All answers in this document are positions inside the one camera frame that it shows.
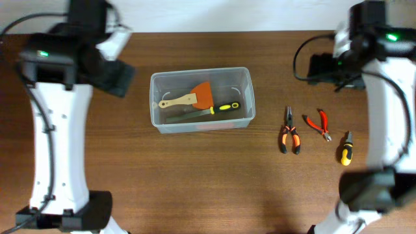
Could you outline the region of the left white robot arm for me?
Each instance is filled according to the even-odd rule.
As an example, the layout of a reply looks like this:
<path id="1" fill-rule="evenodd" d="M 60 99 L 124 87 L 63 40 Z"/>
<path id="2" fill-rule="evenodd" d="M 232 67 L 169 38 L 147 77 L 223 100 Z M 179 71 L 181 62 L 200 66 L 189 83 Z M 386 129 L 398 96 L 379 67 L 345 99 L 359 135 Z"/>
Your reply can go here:
<path id="1" fill-rule="evenodd" d="M 131 32 L 108 1 L 71 1 L 66 21 L 30 35 L 16 73 L 30 98 L 35 176 L 29 204 L 15 229 L 121 233 L 112 194 L 90 190 L 85 177 L 85 125 L 93 90 L 124 97 L 134 67 L 118 55 Z"/>

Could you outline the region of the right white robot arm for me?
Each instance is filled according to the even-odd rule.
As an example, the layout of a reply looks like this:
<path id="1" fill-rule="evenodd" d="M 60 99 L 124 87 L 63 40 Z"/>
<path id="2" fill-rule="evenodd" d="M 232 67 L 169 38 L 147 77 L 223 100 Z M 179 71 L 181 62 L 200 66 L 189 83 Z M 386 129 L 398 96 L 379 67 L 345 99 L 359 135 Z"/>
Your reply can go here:
<path id="1" fill-rule="evenodd" d="M 361 81 L 369 109 L 367 167 L 341 176 L 335 209 L 311 233 L 359 233 L 415 200 L 415 30 L 388 25 L 386 8 L 352 6 L 331 35 L 333 53 L 310 60 L 308 83 Z"/>

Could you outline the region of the red screwdriver bit holder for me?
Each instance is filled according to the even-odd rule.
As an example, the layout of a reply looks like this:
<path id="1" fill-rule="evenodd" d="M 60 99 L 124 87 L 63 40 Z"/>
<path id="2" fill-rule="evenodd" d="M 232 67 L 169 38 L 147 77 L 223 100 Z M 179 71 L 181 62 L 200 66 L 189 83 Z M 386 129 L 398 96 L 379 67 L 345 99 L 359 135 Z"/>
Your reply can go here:
<path id="1" fill-rule="evenodd" d="M 221 129 L 233 129 L 234 127 L 235 127 L 234 123 L 210 123 L 210 124 L 197 125 L 196 129 L 199 131 L 212 131 L 212 130 L 221 130 Z"/>

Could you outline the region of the yellow black screwdriver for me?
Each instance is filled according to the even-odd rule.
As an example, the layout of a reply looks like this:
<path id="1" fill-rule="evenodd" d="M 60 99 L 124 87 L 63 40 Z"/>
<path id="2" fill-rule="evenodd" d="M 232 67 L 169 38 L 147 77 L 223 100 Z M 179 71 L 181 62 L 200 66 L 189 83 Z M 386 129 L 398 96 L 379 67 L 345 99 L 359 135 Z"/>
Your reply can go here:
<path id="1" fill-rule="evenodd" d="M 353 148 L 353 140 L 352 140 L 352 133 L 349 131 L 347 134 L 347 138 L 343 145 L 342 157 L 341 157 L 341 164 L 343 166 L 348 166 L 352 161 L 352 148 Z"/>

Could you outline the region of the clear plastic container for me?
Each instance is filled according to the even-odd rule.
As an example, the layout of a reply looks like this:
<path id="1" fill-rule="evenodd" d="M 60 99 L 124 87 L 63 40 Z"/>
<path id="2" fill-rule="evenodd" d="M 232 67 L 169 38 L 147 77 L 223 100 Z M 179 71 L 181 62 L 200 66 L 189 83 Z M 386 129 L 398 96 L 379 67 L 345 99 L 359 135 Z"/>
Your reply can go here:
<path id="1" fill-rule="evenodd" d="M 245 67 L 154 73 L 149 98 L 151 122 L 163 134 L 243 128 L 255 118 Z"/>

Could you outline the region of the orange scraper wooden handle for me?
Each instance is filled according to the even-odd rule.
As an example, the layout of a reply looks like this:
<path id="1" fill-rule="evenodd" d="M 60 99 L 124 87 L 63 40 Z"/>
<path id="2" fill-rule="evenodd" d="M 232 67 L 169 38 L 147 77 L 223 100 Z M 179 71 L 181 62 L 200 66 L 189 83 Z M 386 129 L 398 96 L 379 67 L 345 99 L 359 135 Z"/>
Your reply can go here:
<path id="1" fill-rule="evenodd" d="M 214 107 L 210 82 L 204 82 L 195 86 L 189 94 L 176 99 L 162 100 L 158 106 L 162 109 L 176 105 L 192 105 L 196 109 L 205 110 Z"/>

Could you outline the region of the orange black needle-nose pliers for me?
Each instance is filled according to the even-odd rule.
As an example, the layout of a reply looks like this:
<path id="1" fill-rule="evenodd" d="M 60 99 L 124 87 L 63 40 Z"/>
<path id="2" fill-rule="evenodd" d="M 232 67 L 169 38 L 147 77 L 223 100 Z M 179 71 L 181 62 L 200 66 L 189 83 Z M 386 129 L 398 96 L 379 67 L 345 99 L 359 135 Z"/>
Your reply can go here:
<path id="1" fill-rule="evenodd" d="M 282 153 L 287 153 L 287 136 L 288 134 L 292 135 L 293 139 L 293 152 L 296 155 L 300 154 L 300 148 L 301 148 L 301 142 L 300 142 L 300 136 L 297 132 L 297 129 L 293 125 L 293 112 L 290 106 L 286 106 L 285 109 L 285 122 L 284 127 L 281 132 L 281 140 L 280 140 L 280 148 Z"/>

